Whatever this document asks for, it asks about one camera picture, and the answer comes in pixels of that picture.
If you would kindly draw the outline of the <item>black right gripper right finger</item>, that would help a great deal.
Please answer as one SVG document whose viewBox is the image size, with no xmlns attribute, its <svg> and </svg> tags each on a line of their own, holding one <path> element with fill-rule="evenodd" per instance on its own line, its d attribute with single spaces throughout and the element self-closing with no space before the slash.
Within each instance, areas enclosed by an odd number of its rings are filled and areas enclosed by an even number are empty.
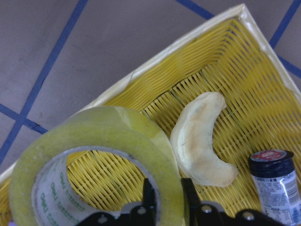
<svg viewBox="0 0 301 226">
<path fill-rule="evenodd" d="M 181 184 L 184 194 L 184 221 L 187 226 L 198 226 L 198 208 L 201 201 L 190 178 L 182 178 Z"/>
</svg>

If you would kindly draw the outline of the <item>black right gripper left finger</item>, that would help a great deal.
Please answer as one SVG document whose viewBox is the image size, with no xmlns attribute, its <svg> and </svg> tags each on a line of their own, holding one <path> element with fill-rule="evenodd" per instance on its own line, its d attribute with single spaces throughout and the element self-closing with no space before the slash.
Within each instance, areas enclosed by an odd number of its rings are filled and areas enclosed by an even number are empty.
<svg viewBox="0 0 301 226">
<path fill-rule="evenodd" d="M 156 225 L 157 201 L 155 190 L 147 178 L 143 181 L 143 199 L 142 199 L 143 222 L 146 226 Z"/>
</svg>

